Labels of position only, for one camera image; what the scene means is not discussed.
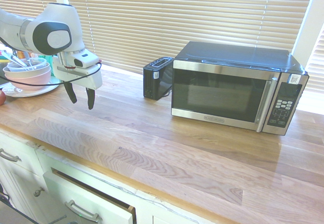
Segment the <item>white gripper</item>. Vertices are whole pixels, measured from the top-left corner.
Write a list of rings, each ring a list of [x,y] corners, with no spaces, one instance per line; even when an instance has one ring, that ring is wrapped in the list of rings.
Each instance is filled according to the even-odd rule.
[[[95,90],[102,86],[102,76],[99,66],[95,64],[88,68],[76,67],[74,69],[68,69],[60,63],[58,56],[53,56],[52,67],[54,76],[64,81],[64,88],[72,103],[77,102],[72,83],[86,88],[88,109],[92,110],[95,103]]]

